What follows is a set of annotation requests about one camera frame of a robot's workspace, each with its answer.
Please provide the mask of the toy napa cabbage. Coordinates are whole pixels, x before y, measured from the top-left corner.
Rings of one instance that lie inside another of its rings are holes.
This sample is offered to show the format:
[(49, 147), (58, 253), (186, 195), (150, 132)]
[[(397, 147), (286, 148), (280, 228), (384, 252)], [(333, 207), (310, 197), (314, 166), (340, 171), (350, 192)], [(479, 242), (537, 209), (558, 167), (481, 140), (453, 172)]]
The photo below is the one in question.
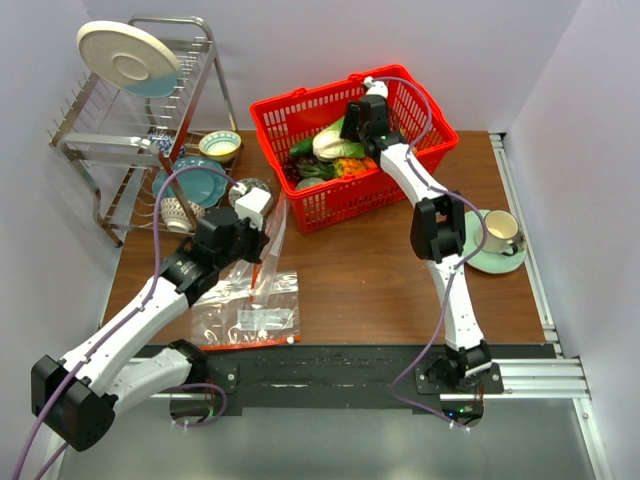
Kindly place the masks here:
[(360, 143), (341, 137), (343, 123), (344, 117), (340, 117), (313, 138), (313, 154), (319, 160), (363, 159), (366, 156)]

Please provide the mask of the zip bag red zipper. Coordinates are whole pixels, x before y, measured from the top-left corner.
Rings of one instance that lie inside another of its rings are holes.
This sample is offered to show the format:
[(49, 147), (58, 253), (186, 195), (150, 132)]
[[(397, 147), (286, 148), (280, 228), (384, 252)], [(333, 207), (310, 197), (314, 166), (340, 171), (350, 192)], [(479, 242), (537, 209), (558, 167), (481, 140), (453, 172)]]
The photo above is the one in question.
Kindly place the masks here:
[(250, 280), (249, 298), (255, 307), (266, 306), (275, 281), (277, 266), (284, 243), (288, 203), (284, 195), (280, 195), (275, 207), (265, 215), (263, 229), (270, 237), (268, 245), (262, 253), (262, 263), (252, 264), (244, 260), (237, 261), (229, 271), (226, 280), (232, 284), (239, 283), (244, 277)]

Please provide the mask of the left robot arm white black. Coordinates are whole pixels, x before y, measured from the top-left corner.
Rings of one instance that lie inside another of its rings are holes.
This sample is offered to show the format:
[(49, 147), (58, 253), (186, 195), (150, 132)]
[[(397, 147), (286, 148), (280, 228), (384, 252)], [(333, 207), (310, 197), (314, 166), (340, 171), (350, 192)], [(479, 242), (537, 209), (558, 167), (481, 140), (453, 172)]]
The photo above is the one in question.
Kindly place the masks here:
[(110, 322), (62, 358), (45, 355), (33, 365), (31, 410), (38, 421), (82, 452), (147, 397), (178, 386), (200, 390), (206, 357), (186, 340), (137, 366), (129, 361), (213, 288), (222, 270), (239, 260), (260, 263), (268, 241), (263, 213), (240, 205), (211, 209)]

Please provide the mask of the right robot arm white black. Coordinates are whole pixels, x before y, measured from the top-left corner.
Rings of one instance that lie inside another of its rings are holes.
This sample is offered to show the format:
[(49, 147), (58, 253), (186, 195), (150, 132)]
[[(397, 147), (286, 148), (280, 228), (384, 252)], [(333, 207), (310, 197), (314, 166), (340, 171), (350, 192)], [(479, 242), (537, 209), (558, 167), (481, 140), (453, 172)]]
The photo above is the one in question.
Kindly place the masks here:
[(413, 207), (410, 242), (436, 286), (445, 329), (445, 357), (435, 375), (459, 393), (469, 392), (491, 368), (488, 344), (478, 325), (464, 277), (466, 241), (463, 197), (435, 181), (406, 139), (391, 129), (387, 96), (369, 92), (348, 103), (341, 136), (359, 141)]

